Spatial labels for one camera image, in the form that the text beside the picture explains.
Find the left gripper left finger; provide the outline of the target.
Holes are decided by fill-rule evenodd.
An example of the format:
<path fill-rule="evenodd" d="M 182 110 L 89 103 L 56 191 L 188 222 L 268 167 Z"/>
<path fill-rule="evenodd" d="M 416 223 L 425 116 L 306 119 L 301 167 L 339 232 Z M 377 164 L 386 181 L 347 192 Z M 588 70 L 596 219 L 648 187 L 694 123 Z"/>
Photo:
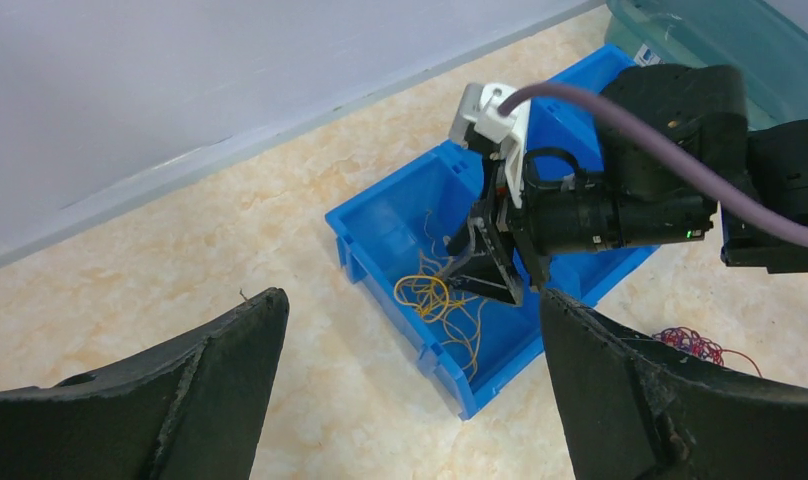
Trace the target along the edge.
<path fill-rule="evenodd" d="M 269 288 L 48 388 L 0 391 L 0 479 L 246 479 L 284 344 Z"/>

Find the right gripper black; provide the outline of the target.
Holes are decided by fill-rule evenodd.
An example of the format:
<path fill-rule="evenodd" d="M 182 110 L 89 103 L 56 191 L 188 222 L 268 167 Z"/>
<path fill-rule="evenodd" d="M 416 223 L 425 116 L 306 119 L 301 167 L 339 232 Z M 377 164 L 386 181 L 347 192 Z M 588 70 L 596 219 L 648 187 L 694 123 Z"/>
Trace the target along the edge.
<path fill-rule="evenodd" d="M 618 190 L 606 170 L 590 172 L 560 148 L 523 158 L 523 205 L 508 193 L 503 163 L 483 157 L 483 222 L 468 218 L 446 245 L 443 281 L 453 290 L 510 306 L 524 302 L 521 259 L 529 285 L 541 289 L 558 255 L 701 240 L 713 227 L 713 201 L 695 191 L 641 200 Z"/>

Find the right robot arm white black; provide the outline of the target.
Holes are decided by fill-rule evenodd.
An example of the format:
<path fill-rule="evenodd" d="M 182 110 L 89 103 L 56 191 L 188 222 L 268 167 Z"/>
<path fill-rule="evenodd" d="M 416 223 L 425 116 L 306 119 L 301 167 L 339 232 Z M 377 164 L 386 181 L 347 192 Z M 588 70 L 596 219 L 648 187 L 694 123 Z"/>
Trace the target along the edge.
<path fill-rule="evenodd" d="M 593 117 L 602 165 L 533 146 L 537 97 Z M 554 81 L 467 86 L 451 140 L 477 153 L 483 187 L 447 242 L 449 287 L 519 305 L 555 257 L 701 241 L 719 215 L 721 259 L 808 273 L 808 119 L 748 126 L 731 66 L 633 66 L 597 93 Z"/>

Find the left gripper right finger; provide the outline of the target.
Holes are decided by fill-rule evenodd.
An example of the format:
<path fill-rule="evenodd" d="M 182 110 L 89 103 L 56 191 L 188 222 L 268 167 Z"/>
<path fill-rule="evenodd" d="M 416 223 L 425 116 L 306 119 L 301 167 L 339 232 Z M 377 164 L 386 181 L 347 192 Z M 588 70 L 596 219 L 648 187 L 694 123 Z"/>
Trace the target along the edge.
<path fill-rule="evenodd" d="M 540 296 L 551 384 L 579 479 L 808 479 L 808 388 L 737 372 Z"/>

